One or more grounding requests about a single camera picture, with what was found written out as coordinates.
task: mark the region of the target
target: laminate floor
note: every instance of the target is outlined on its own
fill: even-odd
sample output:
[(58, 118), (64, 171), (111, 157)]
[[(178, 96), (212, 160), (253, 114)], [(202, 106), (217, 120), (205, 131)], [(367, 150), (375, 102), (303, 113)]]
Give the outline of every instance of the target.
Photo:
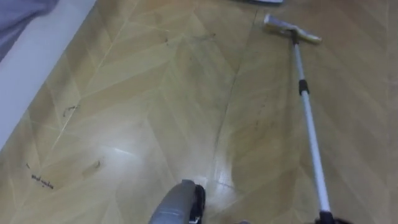
[(397, 223), (398, 3), (98, 0), (0, 153), (0, 222), (147, 223), (193, 179), (205, 223), (318, 205), (289, 39), (302, 44), (332, 210)]

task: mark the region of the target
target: debris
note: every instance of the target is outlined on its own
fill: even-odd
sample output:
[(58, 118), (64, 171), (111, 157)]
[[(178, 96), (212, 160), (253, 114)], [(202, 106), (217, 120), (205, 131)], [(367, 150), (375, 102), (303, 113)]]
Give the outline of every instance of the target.
[(42, 187), (46, 186), (48, 188), (54, 189), (54, 186), (50, 183), (50, 181), (42, 180), (42, 177), (37, 177), (36, 175), (32, 174), (32, 179), (40, 182)]
[(80, 105), (70, 106), (70, 107), (66, 108), (66, 109), (63, 111), (62, 116), (63, 116), (63, 117), (66, 117), (66, 116), (67, 116), (67, 112), (69, 112), (70, 110), (79, 109), (79, 107), (80, 107)]
[(101, 162), (100, 162), (100, 161), (98, 161), (97, 165), (95, 165), (95, 169), (98, 169), (98, 168), (100, 168), (100, 166), (101, 166)]

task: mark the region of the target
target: black handle joint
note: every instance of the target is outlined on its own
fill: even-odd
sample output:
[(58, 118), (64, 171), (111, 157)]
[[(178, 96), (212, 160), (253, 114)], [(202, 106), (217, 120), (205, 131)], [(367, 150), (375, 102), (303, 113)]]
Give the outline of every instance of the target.
[(293, 45), (299, 44), (299, 34), (297, 33), (297, 30), (292, 29), (292, 30), (290, 30), (290, 33), (292, 33)]
[(310, 89), (308, 89), (308, 83), (305, 80), (299, 80), (298, 81), (298, 93), (302, 94), (303, 91), (307, 91), (308, 94), (310, 94)]
[(321, 211), (319, 213), (319, 218), (315, 220), (315, 224), (352, 224), (341, 218), (334, 218), (331, 212)]

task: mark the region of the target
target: mop handle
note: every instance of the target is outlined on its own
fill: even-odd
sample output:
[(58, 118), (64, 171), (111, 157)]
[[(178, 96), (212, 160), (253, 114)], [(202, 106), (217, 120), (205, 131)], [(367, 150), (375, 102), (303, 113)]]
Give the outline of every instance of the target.
[(310, 149), (311, 149), (311, 155), (312, 155), (313, 169), (314, 169), (314, 173), (315, 173), (315, 182), (317, 184), (320, 210), (322, 212), (330, 212), (328, 192), (326, 190), (326, 184), (325, 184), (325, 176), (323, 175), (322, 162), (321, 162), (318, 141), (317, 141), (317, 134), (315, 132), (315, 125), (313, 123), (310, 98), (308, 95), (309, 90), (308, 90), (307, 82), (305, 81), (305, 77), (304, 77), (304, 70), (303, 70), (303, 65), (302, 65), (301, 55), (300, 55), (300, 47), (299, 47), (299, 42), (297, 39), (296, 32), (292, 32), (292, 41), (293, 41), (293, 45), (294, 45), (296, 65), (297, 65), (297, 70), (298, 70), (299, 92), (300, 92), (300, 95), (301, 95), (301, 98), (302, 98), (302, 101), (304, 104), (305, 118), (307, 120), (308, 137), (310, 140)]

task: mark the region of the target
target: gray fabric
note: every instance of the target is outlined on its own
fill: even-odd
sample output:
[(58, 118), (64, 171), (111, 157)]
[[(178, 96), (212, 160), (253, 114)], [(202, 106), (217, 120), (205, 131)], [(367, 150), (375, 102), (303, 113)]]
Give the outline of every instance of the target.
[(50, 12), (58, 0), (0, 0), (0, 61), (26, 25), (36, 16)]

